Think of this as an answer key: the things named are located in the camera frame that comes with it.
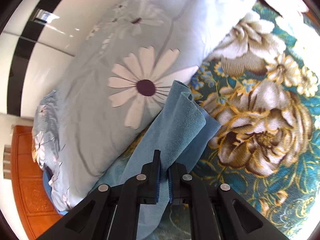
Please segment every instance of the wooden headboard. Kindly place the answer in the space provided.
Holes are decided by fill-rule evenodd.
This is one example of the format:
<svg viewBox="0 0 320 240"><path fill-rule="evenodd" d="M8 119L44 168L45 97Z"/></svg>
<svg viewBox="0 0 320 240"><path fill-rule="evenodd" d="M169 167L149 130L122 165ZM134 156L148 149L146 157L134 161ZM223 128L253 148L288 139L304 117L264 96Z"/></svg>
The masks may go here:
<svg viewBox="0 0 320 240"><path fill-rule="evenodd" d="M14 200L23 228L36 239L60 219L43 186L43 172L32 161L32 127L15 126L11 145L11 175Z"/></svg>

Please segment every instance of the wall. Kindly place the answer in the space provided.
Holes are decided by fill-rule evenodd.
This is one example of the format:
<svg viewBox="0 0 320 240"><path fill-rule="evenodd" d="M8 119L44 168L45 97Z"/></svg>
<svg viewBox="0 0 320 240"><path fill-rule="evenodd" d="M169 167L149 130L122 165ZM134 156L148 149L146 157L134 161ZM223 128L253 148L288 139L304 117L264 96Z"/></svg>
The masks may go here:
<svg viewBox="0 0 320 240"><path fill-rule="evenodd" d="M28 240L14 202L11 180L3 178L4 145L11 145L11 126L18 124L32 126L33 121L0 114L0 209L16 236L20 240Z"/></svg>
<svg viewBox="0 0 320 240"><path fill-rule="evenodd" d="M0 113L32 118L94 24L119 1L23 0L0 35ZM34 19L35 8L52 16L45 25Z"/></svg>

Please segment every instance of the white daisy print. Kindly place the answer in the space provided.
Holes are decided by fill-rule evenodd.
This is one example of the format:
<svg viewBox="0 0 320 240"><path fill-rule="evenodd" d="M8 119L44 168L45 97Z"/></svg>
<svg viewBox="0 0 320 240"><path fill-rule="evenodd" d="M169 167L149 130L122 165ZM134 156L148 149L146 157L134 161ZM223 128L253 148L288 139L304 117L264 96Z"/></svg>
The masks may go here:
<svg viewBox="0 0 320 240"><path fill-rule="evenodd" d="M45 162L45 155L44 155L44 138L43 138L42 131L39 132L35 137L35 149L36 149L36 155L34 156L34 159L36 159L40 168L43 169L44 162Z"/></svg>
<svg viewBox="0 0 320 240"><path fill-rule="evenodd" d="M62 195L62 201L67 207L71 206L70 201L68 200L68 197L65 194Z"/></svg>
<svg viewBox="0 0 320 240"><path fill-rule="evenodd" d="M47 106L46 105L40 106L39 116L45 116L46 112L47 112Z"/></svg>
<svg viewBox="0 0 320 240"><path fill-rule="evenodd" d="M120 18L124 12L124 9L128 6L128 0L124 0L121 3L117 4L113 9L115 13L115 18Z"/></svg>
<svg viewBox="0 0 320 240"><path fill-rule="evenodd" d="M103 42L102 42L102 45L101 45L101 49L99 51L99 54L103 54L103 52L106 50L106 48L108 47L110 41L111 41L111 38L113 37L113 33L111 33Z"/></svg>
<svg viewBox="0 0 320 240"><path fill-rule="evenodd" d="M56 156L53 156L52 160L53 160L53 163L56 164L56 168L58 169L58 173L55 172L54 175L52 176L52 178L48 182L49 186L51 186L53 189L54 182L58 179L58 176L60 174L60 166L61 166L62 162L58 161Z"/></svg>
<svg viewBox="0 0 320 240"><path fill-rule="evenodd" d="M120 77L110 77L108 86L112 88L126 88L119 93L109 96L112 107L125 104L134 97L124 120L125 127L138 129L147 106L152 117L163 108L174 80L188 83L198 66L190 66L164 76L177 60L180 51L168 49L155 62L155 49L140 47L139 59L133 53L123 58L126 67L115 64L112 72Z"/></svg>
<svg viewBox="0 0 320 240"><path fill-rule="evenodd" d="M103 27L103 31L110 32L117 24L120 18L113 18L110 22L106 23Z"/></svg>
<svg viewBox="0 0 320 240"><path fill-rule="evenodd" d="M88 36L85 38L86 40L89 40L91 37L94 36L94 33L100 30L99 25L94 25Z"/></svg>
<svg viewBox="0 0 320 240"><path fill-rule="evenodd" d="M136 14L127 11L124 16L124 23L119 27L119 38L123 39L127 32L131 32L132 36L141 34L141 25L160 26L164 23L157 16L162 10L148 3L146 0L140 3Z"/></svg>

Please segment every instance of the floral bedspread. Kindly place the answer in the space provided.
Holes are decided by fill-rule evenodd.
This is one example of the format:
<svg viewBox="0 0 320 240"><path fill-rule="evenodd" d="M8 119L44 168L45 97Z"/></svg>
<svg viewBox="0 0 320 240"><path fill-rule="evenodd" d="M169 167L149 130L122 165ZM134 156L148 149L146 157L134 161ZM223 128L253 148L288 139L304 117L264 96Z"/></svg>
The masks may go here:
<svg viewBox="0 0 320 240"><path fill-rule="evenodd" d="M317 45L319 30L309 25L305 18L304 34L310 35L300 38L301 32L257 2L189 85L222 124L192 175L210 185L230 184L291 239L306 226L319 192L317 55L306 52L302 41ZM119 157L124 164L143 134ZM169 205L146 239L189 239L189 227L188 206Z"/></svg>

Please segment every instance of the white wall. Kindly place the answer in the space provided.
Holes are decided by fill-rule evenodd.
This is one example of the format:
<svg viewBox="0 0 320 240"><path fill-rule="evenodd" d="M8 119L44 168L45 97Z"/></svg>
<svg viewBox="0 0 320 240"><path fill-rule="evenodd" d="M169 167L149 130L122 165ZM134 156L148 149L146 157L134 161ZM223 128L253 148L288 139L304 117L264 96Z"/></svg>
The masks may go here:
<svg viewBox="0 0 320 240"><path fill-rule="evenodd" d="M28 240L13 198L11 180L3 178L4 145L11 145L11 126L18 124L32 126L33 121L7 114L0 114L0 209L16 236L20 240Z"/></svg>
<svg viewBox="0 0 320 240"><path fill-rule="evenodd" d="M21 116L33 118L43 96L52 90L82 41L108 8L120 0L62 0L53 11L29 60L21 98ZM7 87L18 39L39 0L23 0L0 35L0 113L7 113Z"/></svg>

